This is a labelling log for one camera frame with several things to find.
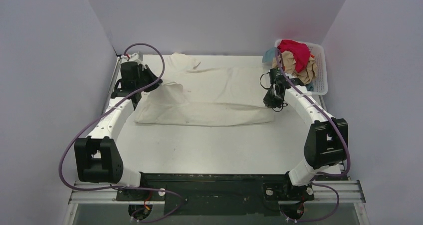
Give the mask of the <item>cream white t shirt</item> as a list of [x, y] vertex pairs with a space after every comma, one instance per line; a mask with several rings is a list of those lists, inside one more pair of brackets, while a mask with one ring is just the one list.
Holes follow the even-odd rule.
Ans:
[[163, 83], [145, 92], [134, 112], [137, 124], [236, 126], [269, 123], [266, 66], [257, 56], [189, 56], [180, 53], [144, 62]]

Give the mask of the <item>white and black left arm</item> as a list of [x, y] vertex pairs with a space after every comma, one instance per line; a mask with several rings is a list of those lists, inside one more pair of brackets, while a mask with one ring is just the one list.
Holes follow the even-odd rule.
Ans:
[[142, 98], [142, 92], [159, 87], [159, 79], [141, 62], [129, 61], [120, 66], [121, 78], [115, 83], [106, 116], [85, 138], [77, 138], [73, 148], [78, 178], [82, 182], [109, 183], [129, 187], [136, 200], [143, 200], [149, 186], [142, 182], [142, 174], [125, 168], [116, 144], [128, 117]]

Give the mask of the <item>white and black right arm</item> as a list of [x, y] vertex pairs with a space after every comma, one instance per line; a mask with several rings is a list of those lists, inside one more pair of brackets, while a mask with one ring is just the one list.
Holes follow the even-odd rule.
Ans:
[[268, 72], [270, 87], [263, 103], [274, 111], [291, 106], [309, 125], [304, 145], [304, 158], [288, 172], [289, 180], [282, 185], [283, 195], [290, 200], [302, 193], [303, 185], [325, 169], [348, 159], [348, 124], [327, 113], [298, 78], [289, 78], [279, 68]]

